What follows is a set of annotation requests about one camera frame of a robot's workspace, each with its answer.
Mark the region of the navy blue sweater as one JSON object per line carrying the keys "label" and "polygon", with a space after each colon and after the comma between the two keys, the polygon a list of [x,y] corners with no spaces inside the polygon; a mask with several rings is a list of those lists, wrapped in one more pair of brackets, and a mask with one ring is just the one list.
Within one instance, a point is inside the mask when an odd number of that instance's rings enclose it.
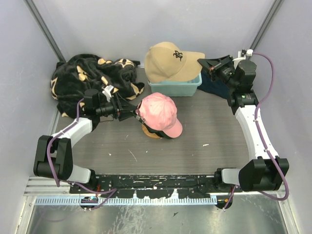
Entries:
{"label": "navy blue sweater", "polygon": [[209,94],[216,95],[223,99],[229,97],[229,88],[220,80],[212,81],[210,76],[205,72],[201,72],[202,84],[198,89]]}

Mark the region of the black floral fleece blanket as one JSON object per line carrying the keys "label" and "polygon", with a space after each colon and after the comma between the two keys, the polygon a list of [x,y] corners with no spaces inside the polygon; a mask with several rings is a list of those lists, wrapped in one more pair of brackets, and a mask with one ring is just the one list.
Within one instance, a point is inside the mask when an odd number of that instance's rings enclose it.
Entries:
{"label": "black floral fleece blanket", "polygon": [[67,62],[58,62],[51,78],[51,94],[62,117],[75,119],[77,104],[85,91],[99,91],[100,104],[107,102],[102,91],[109,85],[112,93],[133,100],[143,91],[145,84],[137,81],[139,61],[127,58],[105,60],[93,54],[79,54]]}

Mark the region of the teal plastic bin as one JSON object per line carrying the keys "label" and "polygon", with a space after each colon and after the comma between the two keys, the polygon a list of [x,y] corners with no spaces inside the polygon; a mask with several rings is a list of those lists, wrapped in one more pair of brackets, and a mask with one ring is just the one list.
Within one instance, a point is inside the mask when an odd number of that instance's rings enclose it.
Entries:
{"label": "teal plastic bin", "polygon": [[169,97],[192,97],[198,86],[202,84],[201,73],[190,81],[162,81],[152,83],[148,81],[152,93],[162,93]]}

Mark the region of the tan baseball cap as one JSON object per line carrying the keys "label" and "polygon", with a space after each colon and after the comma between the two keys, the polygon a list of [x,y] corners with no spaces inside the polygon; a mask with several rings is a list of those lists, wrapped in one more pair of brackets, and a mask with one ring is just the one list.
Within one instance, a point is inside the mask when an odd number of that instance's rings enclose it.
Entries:
{"label": "tan baseball cap", "polygon": [[202,66],[198,60],[203,58],[204,53],[182,51],[174,43],[164,41],[150,47],[144,69],[151,83],[187,82],[199,75]]}

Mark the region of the pink baseball cap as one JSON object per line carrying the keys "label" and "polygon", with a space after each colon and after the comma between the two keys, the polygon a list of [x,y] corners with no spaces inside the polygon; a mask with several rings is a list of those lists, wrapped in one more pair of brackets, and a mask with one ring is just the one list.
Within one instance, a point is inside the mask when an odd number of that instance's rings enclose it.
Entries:
{"label": "pink baseball cap", "polygon": [[163,117],[168,123],[171,123],[168,133],[175,138],[182,134],[183,127],[177,118],[177,107],[170,97],[158,92],[152,93],[143,98],[137,110],[139,110],[140,115],[144,118],[152,114],[158,114]]}

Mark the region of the wooden hat stand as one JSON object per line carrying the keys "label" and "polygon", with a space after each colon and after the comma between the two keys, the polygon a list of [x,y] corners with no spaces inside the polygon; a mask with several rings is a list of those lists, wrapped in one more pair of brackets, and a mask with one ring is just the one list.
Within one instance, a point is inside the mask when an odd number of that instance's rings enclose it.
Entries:
{"label": "wooden hat stand", "polygon": [[149,130],[147,129],[147,127],[145,125],[142,124],[142,130],[144,132],[144,134],[150,138],[153,138],[153,139],[161,139],[160,136],[158,136],[156,133],[151,133],[149,132]]}

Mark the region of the green baseball cap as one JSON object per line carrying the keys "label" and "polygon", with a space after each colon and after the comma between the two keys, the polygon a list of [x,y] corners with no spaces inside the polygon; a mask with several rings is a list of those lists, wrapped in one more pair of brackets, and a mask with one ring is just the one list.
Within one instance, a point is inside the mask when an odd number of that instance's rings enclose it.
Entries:
{"label": "green baseball cap", "polygon": [[175,138],[170,133],[168,133],[168,129],[171,127],[171,123],[168,123],[168,121],[160,115],[152,114],[151,116],[148,115],[146,118],[144,118],[140,115],[139,110],[133,111],[133,115],[141,123],[141,125],[143,124],[147,127],[149,132],[156,133],[158,136],[165,139]]}

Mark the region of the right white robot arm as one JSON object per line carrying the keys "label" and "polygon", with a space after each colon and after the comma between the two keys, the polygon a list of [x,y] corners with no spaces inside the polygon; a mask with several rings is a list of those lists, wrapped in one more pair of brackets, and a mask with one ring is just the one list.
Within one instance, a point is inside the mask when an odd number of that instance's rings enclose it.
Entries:
{"label": "right white robot arm", "polygon": [[242,55],[201,58],[198,63],[212,81],[221,81],[228,87],[228,105],[241,126],[250,159],[241,169],[217,169],[214,187],[219,192],[225,192],[231,184],[245,192],[279,190],[289,163],[272,146],[262,122],[259,101],[253,91],[256,64]]}

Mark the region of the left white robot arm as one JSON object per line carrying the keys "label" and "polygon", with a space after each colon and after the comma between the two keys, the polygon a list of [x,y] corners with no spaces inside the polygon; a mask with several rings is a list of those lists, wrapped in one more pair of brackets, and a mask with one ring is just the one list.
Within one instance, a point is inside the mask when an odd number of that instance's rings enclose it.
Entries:
{"label": "left white robot arm", "polygon": [[72,148],[97,128],[101,117],[111,116],[119,121],[133,117],[136,106],[114,93],[113,89],[112,85],[102,92],[88,89],[77,103],[73,122],[51,136],[42,135],[38,139],[34,175],[52,178],[56,184],[61,181],[80,184],[86,193],[97,189],[95,171],[75,165]]}

